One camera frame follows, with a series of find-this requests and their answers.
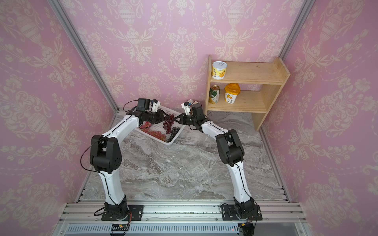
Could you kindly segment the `dark red grape bunch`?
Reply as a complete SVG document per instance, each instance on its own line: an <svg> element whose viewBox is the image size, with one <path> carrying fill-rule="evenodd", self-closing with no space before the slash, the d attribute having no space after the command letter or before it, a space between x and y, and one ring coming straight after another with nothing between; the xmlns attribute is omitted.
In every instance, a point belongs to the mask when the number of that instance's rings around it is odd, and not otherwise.
<svg viewBox="0 0 378 236"><path fill-rule="evenodd" d="M174 118L175 116L173 114L164 117L163 128L166 131L166 134L172 133Z"/></svg>

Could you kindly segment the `black grape bunch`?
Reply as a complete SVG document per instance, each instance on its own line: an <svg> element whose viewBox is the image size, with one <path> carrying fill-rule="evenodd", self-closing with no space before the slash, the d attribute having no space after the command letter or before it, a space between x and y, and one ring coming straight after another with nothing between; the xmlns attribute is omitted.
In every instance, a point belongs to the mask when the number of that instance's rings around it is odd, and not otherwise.
<svg viewBox="0 0 378 236"><path fill-rule="evenodd" d="M170 143L170 142L173 141L175 136L178 134L178 132L180 131L180 128L179 127L172 127L170 130L167 130L167 131L170 131L169 138L168 138L168 142Z"/></svg>

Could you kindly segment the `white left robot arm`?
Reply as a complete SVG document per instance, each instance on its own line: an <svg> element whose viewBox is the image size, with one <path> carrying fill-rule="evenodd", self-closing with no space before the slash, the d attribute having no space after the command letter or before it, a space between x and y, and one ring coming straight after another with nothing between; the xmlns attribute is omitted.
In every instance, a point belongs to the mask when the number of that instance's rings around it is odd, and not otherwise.
<svg viewBox="0 0 378 236"><path fill-rule="evenodd" d="M91 139L90 164L98 172L105 191L105 213L117 220L129 218L131 211L122 190L119 167L122 163L120 143L144 122L159 124L169 115L161 109L156 112L130 111L109 131Z"/></svg>

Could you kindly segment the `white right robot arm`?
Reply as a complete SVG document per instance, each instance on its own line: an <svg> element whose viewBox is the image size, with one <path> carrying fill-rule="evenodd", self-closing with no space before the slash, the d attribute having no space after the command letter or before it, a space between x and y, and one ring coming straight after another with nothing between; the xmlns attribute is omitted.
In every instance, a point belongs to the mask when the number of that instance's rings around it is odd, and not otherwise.
<svg viewBox="0 0 378 236"><path fill-rule="evenodd" d="M206 116L195 117L181 114L175 118L175 121L179 124L194 126L196 130L215 140L220 160L227 166L231 176L235 211L241 219L252 217L257 204L247 185L243 163L245 151L237 131L223 129Z"/></svg>

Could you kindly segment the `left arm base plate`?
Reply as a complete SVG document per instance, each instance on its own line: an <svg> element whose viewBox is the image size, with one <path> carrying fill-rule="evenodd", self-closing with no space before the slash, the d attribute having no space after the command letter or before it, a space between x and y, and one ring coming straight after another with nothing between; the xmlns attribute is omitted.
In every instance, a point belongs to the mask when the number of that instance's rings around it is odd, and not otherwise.
<svg viewBox="0 0 378 236"><path fill-rule="evenodd" d="M116 213L111 213L109 210L105 211L101 215L102 221L141 221L143 216L143 205L128 205L128 211L122 213L121 215Z"/></svg>

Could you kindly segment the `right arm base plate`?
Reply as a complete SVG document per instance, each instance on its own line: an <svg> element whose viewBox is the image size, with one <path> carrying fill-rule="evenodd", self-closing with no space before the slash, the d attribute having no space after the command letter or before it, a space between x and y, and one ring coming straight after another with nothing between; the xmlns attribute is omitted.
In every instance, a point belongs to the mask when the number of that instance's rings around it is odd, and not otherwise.
<svg viewBox="0 0 378 236"><path fill-rule="evenodd" d="M221 204L219 206L219 211L222 214L223 221L261 221L263 219L259 205L255 205L252 212L248 213L247 216L239 215L235 205Z"/></svg>

